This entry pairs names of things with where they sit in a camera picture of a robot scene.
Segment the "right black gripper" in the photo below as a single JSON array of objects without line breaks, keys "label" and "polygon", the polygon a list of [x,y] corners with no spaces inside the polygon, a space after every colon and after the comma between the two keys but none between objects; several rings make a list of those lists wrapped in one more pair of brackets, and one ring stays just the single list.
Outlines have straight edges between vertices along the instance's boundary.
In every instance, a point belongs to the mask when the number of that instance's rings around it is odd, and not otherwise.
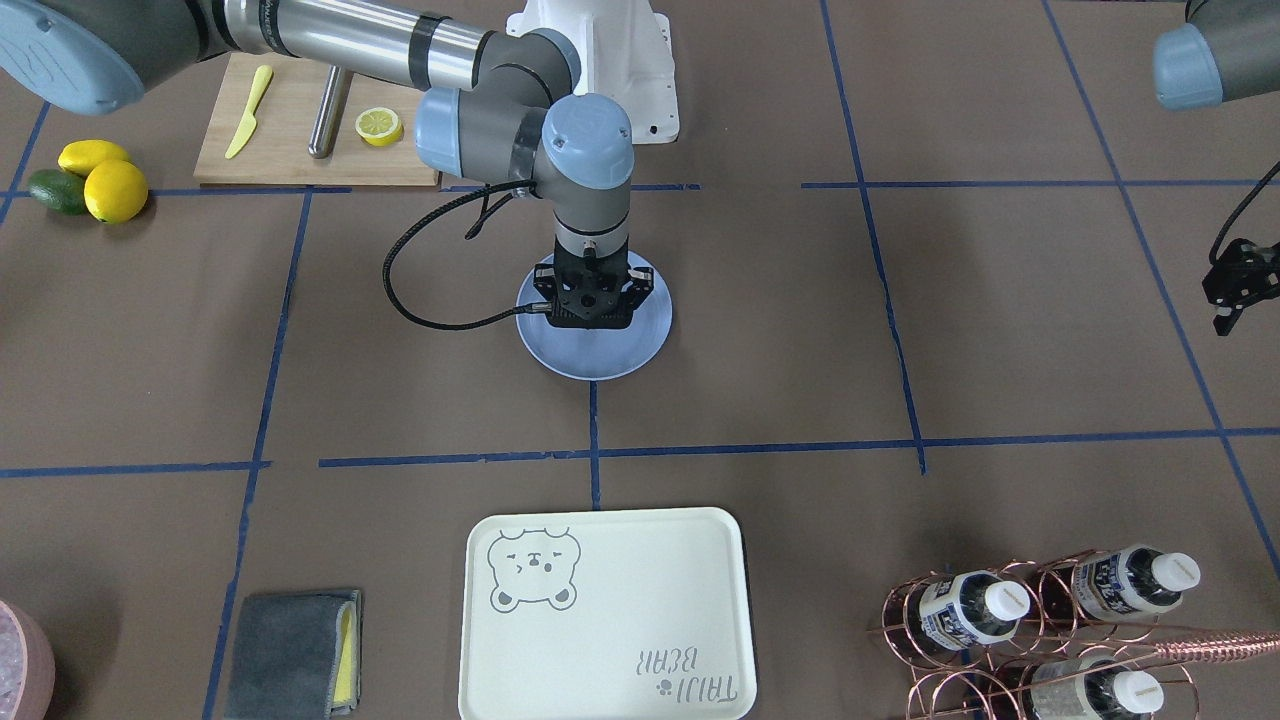
[{"label": "right black gripper", "polygon": [[590,258],[557,245],[552,263],[539,263],[532,269],[532,288],[541,296],[538,305],[549,319],[558,311],[559,301],[588,295],[602,301],[602,297],[620,295],[625,286],[628,313],[640,309],[655,288],[653,266],[628,265],[627,243],[611,254]]}]

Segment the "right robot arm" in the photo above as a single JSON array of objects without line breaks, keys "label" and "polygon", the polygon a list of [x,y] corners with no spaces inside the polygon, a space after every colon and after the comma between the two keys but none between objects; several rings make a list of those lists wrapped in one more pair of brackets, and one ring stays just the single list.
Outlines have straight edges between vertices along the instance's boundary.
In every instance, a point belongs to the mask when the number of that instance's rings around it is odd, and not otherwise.
[{"label": "right robot arm", "polygon": [[104,115],[196,63],[273,53],[421,94],[420,160],[479,181],[474,199],[545,199],[552,259],[532,270],[554,328],[627,328],[657,287],[628,258],[635,152],[627,111],[577,94],[558,29],[511,36],[384,1],[5,1],[3,69],[54,106]]}]

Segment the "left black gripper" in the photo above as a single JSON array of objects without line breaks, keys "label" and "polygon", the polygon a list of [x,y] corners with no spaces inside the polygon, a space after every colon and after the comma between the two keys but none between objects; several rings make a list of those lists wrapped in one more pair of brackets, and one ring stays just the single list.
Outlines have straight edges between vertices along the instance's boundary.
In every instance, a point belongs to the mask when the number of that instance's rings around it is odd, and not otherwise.
[{"label": "left black gripper", "polygon": [[1207,301],[1216,306],[1216,336],[1230,336],[1245,307],[1279,296],[1279,243],[1234,238],[1202,279]]}]

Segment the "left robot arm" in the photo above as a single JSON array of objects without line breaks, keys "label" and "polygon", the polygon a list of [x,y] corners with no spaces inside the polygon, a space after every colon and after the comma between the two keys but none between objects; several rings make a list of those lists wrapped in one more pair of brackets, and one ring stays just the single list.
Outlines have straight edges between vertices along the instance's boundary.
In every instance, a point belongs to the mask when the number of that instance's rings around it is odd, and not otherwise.
[{"label": "left robot arm", "polygon": [[[1155,92],[1170,111],[1216,108],[1279,88],[1276,1],[1188,1],[1180,27],[1153,50]],[[1271,165],[1231,210],[1210,249],[1201,282],[1215,307],[1213,329],[1230,334],[1248,307],[1277,297],[1277,245],[1233,236],[1244,211],[1277,178]]]}]

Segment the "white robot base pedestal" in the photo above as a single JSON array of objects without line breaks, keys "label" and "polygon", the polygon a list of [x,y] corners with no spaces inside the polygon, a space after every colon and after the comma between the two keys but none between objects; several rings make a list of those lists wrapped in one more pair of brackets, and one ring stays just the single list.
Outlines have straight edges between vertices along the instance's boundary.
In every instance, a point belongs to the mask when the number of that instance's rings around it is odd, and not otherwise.
[{"label": "white robot base pedestal", "polygon": [[526,1],[508,15],[506,32],[556,29],[579,53],[576,94],[618,102],[632,124],[634,143],[673,143],[681,119],[669,18],[649,1]]}]

